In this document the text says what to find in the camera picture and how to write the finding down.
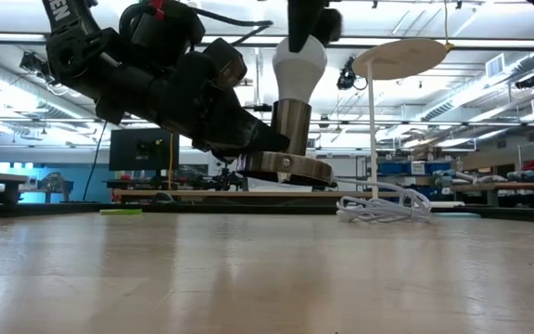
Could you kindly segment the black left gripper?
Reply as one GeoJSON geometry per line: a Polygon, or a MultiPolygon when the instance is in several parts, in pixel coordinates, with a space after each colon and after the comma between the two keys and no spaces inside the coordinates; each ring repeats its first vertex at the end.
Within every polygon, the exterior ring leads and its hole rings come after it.
{"type": "Polygon", "coordinates": [[[120,123],[126,112],[192,139],[219,161],[284,151],[290,139],[244,110],[234,86],[246,75],[242,55],[223,39],[183,55],[162,71],[120,65],[96,99],[96,115],[120,123]]]}

